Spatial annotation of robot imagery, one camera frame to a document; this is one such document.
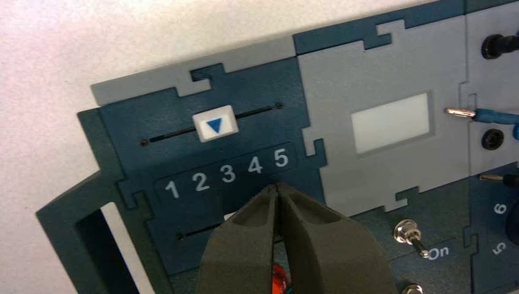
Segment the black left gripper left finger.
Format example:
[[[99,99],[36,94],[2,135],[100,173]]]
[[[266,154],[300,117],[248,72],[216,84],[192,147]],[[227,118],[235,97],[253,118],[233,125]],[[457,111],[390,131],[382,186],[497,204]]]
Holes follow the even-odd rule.
[[[211,234],[197,293],[271,293],[278,191],[266,186]]]

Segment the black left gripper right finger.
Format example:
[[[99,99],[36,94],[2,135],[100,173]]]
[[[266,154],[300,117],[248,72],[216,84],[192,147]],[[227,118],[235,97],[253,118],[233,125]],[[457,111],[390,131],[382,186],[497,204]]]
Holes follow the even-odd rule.
[[[278,184],[279,230],[295,293],[396,293],[390,262],[367,227]]]

